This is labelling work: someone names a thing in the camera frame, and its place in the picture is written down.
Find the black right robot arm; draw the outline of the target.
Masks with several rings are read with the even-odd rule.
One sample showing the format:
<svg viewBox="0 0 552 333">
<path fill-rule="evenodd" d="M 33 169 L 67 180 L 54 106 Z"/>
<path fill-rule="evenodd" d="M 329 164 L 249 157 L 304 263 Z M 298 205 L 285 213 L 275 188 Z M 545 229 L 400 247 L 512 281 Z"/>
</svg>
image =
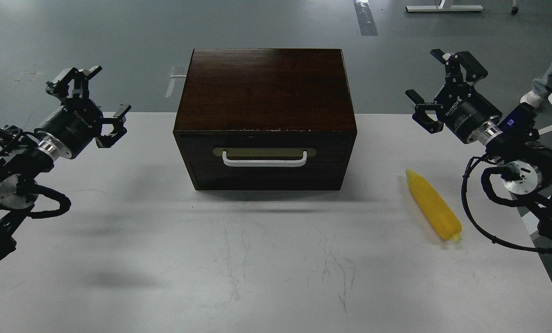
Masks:
<svg viewBox="0 0 552 333">
<path fill-rule="evenodd" d="M 468 178 L 484 161 L 490 164 L 480 179 L 487 198 L 502 206 L 526 207 L 538 218 L 538 234 L 552 240 L 552 150 L 538 141 L 533 107 L 521 103 L 504 117 L 475 90 L 474 85 L 488 72 L 470 52 L 450 54 L 433 49 L 430 53 L 445 68 L 445 84 L 430 103 L 413 89 L 405 94 L 415 105 L 413 120 L 429 133 L 447 127 L 464 144 L 484 145 L 485 154 L 472 157 L 463 175 L 461 199 L 468 219 L 474 222 L 466 196 Z M 477 222 L 473 225 L 494 244 L 552 255 L 552 248 L 511 244 Z"/>
</svg>

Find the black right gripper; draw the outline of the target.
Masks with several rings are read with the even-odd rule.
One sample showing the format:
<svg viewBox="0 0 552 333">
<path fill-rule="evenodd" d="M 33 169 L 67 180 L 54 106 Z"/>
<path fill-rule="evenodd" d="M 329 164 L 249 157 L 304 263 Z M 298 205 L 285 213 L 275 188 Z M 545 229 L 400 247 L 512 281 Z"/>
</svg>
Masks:
<svg viewBox="0 0 552 333">
<path fill-rule="evenodd" d="M 449 54 L 441 49 L 432 49 L 432 57 L 445 67 L 445 84 L 434 103 L 427 103 L 414 89 L 405 95 L 415 104 L 412 119 L 428 133 L 444 129 L 444 124 L 462 143 L 470 143 L 470 136 L 487 121 L 497 122 L 503 114 L 496 106 L 478 93 L 474 85 L 486 78 L 487 69 L 469 51 Z M 433 120 L 426 112 L 436 112 Z"/>
</svg>

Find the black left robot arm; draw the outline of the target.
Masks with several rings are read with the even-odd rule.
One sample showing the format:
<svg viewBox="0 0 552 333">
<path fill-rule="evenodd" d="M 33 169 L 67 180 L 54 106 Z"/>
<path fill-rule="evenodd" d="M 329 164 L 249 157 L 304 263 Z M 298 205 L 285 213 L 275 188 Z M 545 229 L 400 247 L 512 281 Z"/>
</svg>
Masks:
<svg viewBox="0 0 552 333">
<path fill-rule="evenodd" d="M 105 118 L 90 99 L 89 81 L 101 70 L 69 68 L 47 82 L 47 94 L 60 107 L 34 131 L 0 128 L 0 261 L 15 251 L 13 233 L 24 219 L 64 215 L 71 207 L 66 195 L 39 185 L 36 177 L 50 172 L 58 158 L 77 158 L 91 141 L 110 148 L 126 134 L 130 105 Z"/>
</svg>

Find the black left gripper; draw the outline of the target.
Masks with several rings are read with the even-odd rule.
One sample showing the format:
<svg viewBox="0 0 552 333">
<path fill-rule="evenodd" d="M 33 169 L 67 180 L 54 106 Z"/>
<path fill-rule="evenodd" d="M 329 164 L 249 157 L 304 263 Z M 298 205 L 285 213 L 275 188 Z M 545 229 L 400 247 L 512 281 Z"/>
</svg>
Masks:
<svg viewBox="0 0 552 333">
<path fill-rule="evenodd" d="M 121 104 L 111 118 L 103 118 L 99 106 L 90 99 L 89 81 L 101 70 L 102 66 L 64 69 L 46 82 L 46 93 L 56 97 L 61 106 L 35 128 L 35 133 L 61 142 L 66 147 L 62 157 L 68 160 L 76 158 L 95 137 L 98 148 L 107 149 L 127 133 L 125 116 L 132 109 L 130 104 Z M 102 124 L 112 126 L 109 134 L 100 134 Z"/>
</svg>

